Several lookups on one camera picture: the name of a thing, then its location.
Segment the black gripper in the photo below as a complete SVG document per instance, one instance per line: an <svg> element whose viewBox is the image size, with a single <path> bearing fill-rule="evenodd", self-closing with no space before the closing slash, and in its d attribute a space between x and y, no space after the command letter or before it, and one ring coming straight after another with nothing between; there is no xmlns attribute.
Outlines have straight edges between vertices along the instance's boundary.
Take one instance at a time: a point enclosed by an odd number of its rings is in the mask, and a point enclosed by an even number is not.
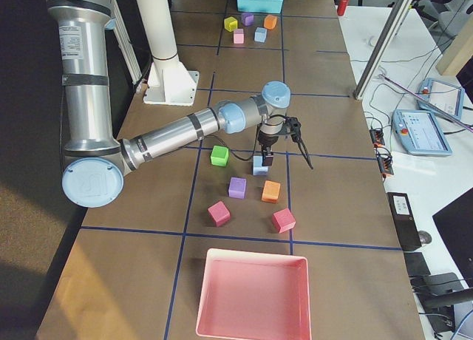
<svg viewBox="0 0 473 340"><path fill-rule="evenodd" d="M270 167L273 165L273 153L267 154L267 149L270 149L277 141L278 135L270 135L268 133L259 130L257 135L257 141L261 147L262 166Z"/></svg>

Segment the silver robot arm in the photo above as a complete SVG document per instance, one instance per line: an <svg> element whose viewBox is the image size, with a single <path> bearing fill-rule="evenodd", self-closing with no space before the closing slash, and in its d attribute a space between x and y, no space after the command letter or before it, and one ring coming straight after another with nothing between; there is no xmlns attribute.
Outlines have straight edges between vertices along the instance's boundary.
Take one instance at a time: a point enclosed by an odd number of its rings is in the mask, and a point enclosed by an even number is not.
<svg viewBox="0 0 473 340"><path fill-rule="evenodd" d="M58 23L70 130L62 187L72 202L87 208L107 205L121 193L124 177L142 163L219 130L233 134L256 126L263 161L271 164L271 147L290 105L286 84L271 81L244 101L223 101L144 135L117 140L105 39L113 0L47 0L47 9Z"/></svg>

